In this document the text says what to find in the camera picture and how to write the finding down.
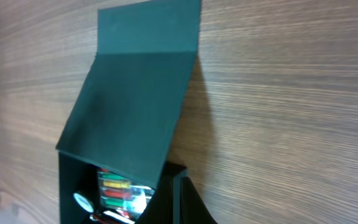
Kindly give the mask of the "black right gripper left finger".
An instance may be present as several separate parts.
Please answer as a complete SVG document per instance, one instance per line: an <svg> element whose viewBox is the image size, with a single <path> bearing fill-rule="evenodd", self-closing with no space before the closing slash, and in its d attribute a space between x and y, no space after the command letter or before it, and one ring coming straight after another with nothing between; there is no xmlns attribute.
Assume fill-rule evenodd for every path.
<svg viewBox="0 0 358 224"><path fill-rule="evenodd" d="M173 185L170 177L160 180L152 198L135 224L172 224Z"/></svg>

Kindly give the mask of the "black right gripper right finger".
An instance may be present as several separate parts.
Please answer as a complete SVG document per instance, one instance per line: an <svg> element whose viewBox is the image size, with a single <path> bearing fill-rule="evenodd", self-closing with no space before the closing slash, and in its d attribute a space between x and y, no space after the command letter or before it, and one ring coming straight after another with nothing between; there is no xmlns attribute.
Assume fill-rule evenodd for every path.
<svg viewBox="0 0 358 224"><path fill-rule="evenodd" d="M218 224L189 177L181 179L180 211L182 224Z"/></svg>

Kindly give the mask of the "precision screwdriver set pack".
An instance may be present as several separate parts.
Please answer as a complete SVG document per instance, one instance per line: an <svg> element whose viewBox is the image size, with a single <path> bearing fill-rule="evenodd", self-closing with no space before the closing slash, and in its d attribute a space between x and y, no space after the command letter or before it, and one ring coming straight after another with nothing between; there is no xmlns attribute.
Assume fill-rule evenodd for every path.
<svg viewBox="0 0 358 224"><path fill-rule="evenodd" d="M97 176L101 206L132 221L144 212L155 192L107 169L99 168Z"/></svg>

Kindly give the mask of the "white round tape measure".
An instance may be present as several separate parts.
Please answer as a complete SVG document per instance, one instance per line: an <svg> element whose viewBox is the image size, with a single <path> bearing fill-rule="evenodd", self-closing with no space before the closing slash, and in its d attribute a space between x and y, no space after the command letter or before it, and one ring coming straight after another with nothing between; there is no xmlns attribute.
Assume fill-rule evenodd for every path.
<svg viewBox="0 0 358 224"><path fill-rule="evenodd" d="M75 199L75 201L77 202L77 204L85 211L87 211L88 213L94 213L95 212L95 208L93 205L93 202L86 198L84 195L76 192L73 194L73 197Z"/></svg>

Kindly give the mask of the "dark green box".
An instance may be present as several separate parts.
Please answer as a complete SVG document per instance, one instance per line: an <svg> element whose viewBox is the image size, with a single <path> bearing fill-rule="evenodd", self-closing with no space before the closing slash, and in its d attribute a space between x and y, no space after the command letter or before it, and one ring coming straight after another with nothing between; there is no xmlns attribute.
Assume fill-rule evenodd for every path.
<svg viewBox="0 0 358 224"><path fill-rule="evenodd" d="M78 192L98 205L96 170L148 187L170 177L180 223L180 175L167 162L197 57L201 3L146 1L98 11L93 64L57 142L60 221L88 223Z"/></svg>

